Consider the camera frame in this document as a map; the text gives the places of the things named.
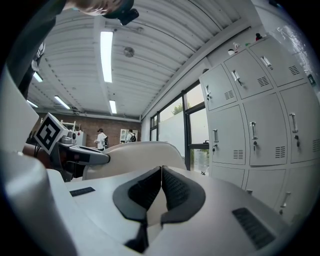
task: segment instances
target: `ceiling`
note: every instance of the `ceiling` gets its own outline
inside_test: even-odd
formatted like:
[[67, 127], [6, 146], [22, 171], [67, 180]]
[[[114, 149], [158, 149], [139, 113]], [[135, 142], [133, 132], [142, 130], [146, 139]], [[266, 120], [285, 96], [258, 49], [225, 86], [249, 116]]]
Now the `ceiling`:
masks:
[[[207, 41], [240, 19], [225, 0], [135, 0], [139, 18], [126, 26], [118, 20], [63, 11], [45, 40], [28, 99], [39, 112], [139, 119], [175, 72]], [[100, 32], [113, 31], [112, 83], [104, 82]], [[126, 47], [134, 56], [124, 54]], [[58, 95], [73, 110], [56, 102]]]

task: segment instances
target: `white cabinet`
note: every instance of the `white cabinet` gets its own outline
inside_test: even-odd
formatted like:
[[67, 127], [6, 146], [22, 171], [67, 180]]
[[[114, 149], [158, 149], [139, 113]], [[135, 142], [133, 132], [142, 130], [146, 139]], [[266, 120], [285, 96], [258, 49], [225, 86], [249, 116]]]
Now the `white cabinet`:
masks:
[[221, 64], [207, 71], [200, 78], [200, 83], [203, 86], [209, 110], [237, 101], [231, 82]]
[[292, 224], [308, 215], [316, 202], [320, 186], [320, 166], [292, 168], [275, 210]]
[[226, 182], [230, 182], [242, 187], [244, 181], [245, 170], [244, 169], [235, 169], [235, 168], [226, 168], [220, 166], [212, 166], [211, 177], [220, 179]]
[[273, 88], [266, 73], [247, 50], [239, 52], [224, 63], [242, 99]]
[[307, 83], [280, 92], [290, 122], [291, 162], [320, 156], [320, 107]]
[[287, 132], [277, 95], [249, 100], [243, 105], [250, 132], [250, 165], [286, 164]]
[[245, 190], [270, 208], [274, 208], [283, 186], [285, 173], [285, 169], [250, 169]]
[[245, 132], [240, 107], [233, 106], [209, 113], [212, 138], [212, 161], [244, 165]]
[[268, 38], [250, 49], [266, 66], [278, 87], [304, 78], [295, 58], [275, 39]]

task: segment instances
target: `ceiling beam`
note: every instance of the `ceiling beam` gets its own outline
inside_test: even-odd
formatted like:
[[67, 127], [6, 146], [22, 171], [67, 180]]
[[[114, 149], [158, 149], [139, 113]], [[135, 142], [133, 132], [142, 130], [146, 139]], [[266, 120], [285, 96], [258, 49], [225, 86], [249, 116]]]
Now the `ceiling beam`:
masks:
[[53, 68], [50, 66], [49, 61], [46, 59], [46, 56], [44, 55], [44, 58], [40, 62], [40, 69], [45, 74], [45, 76], [48, 79], [48, 83], [53, 85], [54, 89], [59, 93], [59, 96], [64, 99], [65, 101], [68, 101], [72, 106], [76, 107], [79, 111], [84, 112], [85, 110], [76, 102], [74, 98], [71, 97], [69, 92], [65, 89], [62, 82], [59, 81], [59, 78], [54, 73]]
[[196, 51], [170, 78], [165, 86], [158, 93], [157, 97], [151, 102], [150, 106], [143, 112], [142, 118], [152, 110], [152, 108], [162, 99], [162, 97], [186, 74], [188, 73], [198, 62], [210, 54], [214, 49], [222, 45], [225, 41], [229, 40], [236, 34], [250, 27], [250, 23], [245, 18], [241, 18], [226, 27], [216, 36], [211, 38], [205, 43], [198, 51]]

